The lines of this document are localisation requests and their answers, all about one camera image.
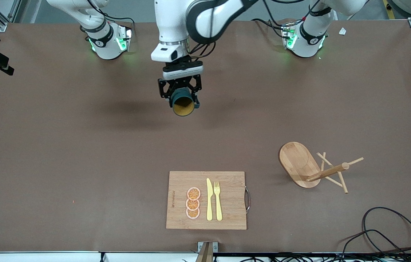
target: wooden mug tree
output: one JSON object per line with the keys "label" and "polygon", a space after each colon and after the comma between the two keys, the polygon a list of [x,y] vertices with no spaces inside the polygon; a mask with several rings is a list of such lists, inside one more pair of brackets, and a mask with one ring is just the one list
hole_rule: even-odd
{"label": "wooden mug tree", "polygon": [[[338,166],[333,166],[326,158],[325,152],[322,154],[317,153],[322,159],[322,164],[319,167],[309,150],[301,143],[290,142],[282,146],[280,149],[280,163],[288,172],[294,183],[300,187],[311,188],[320,183],[320,179],[326,178],[329,181],[335,183],[337,186],[343,188],[345,194],[348,194],[348,189],[343,178],[342,171],[349,169],[349,166],[364,158],[359,158],[349,163],[344,162]],[[330,168],[324,170],[325,163]],[[329,176],[338,174],[340,182],[330,178]]]}

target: teal cup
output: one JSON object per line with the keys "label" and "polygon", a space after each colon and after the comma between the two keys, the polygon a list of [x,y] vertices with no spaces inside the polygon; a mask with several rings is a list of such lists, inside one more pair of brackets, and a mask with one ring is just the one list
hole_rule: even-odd
{"label": "teal cup", "polygon": [[188,116],[195,108],[199,108],[199,104],[194,103],[189,88],[187,87],[176,89],[170,99],[173,105],[173,112],[177,116]]}

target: brown table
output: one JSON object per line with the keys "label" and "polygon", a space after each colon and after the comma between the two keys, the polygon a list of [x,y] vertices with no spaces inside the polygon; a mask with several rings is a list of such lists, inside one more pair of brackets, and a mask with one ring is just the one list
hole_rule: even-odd
{"label": "brown table", "polygon": [[[189,251],[206,240],[230,252],[340,251],[370,207],[411,219],[411,29],[337,21],[329,33],[302,59],[269,28],[233,22],[203,60],[200,109],[180,118],[158,94],[154,24],[138,24],[139,51],[114,61],[97,58],[76,24],[9,25],[0,251]],[[289,141],[333,163],[364,156],[345,172],[350,193],[327,180],[296,186],[277,155]],[[171,170],[245,171],[248,229],[165,229]],[[367,225],[411,246],[392,214]],[[359,239],[348,251],[373,249]]]}

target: gray floor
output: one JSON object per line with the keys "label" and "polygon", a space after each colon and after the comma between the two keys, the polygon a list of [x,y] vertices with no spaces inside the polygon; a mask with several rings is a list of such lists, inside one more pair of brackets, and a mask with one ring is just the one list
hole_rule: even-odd
{"label": "gray floor", "polygon": [[[307,13],[308,1],[296,4],[279,4],[267,1],[272,13],[277,20],[284,18],[301,18]],[[110,16],[131,17],[136,22],[155,22],[154,1],[153,0],[111,0],[107,7],[102,9]],[[257,2],[249,10],[237,17],[236,20],[251,20],[262,18],[268,20],[269,15],[265,10],[262,1]],[[339,15],[339,19],[346,19],[346,16]],[[382,20],[388,19],[387,12],[382,0],[370,0],[354,20]],[[46,0],[42,0],[39,12],[35,19],[36,23],[75,23],[76,21],[66,13],[50,6]]]}

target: printed orange slice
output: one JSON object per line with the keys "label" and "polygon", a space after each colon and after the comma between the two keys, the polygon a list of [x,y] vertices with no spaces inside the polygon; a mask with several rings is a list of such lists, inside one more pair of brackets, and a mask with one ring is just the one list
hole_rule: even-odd
{"label": "printed orange slice", "polygon": [[187,197],[190,200],[198,200],[201,197],[201,191],[197,187],[191,187],[187,191]]}
{"label": "printed orange slice", "polygon": [[199,206],[200,206],[199,200],[190,200],[190,199],[186,200],[187,210],[195,211],[199,208]]}
{"label": "printed orange slice", "polygon": [[189,217],[190,219],[196,219],[199,217],[199,215],[201,214],[201,210],[197,209],[194,211],[191,210],[186,210],[186,216]]}

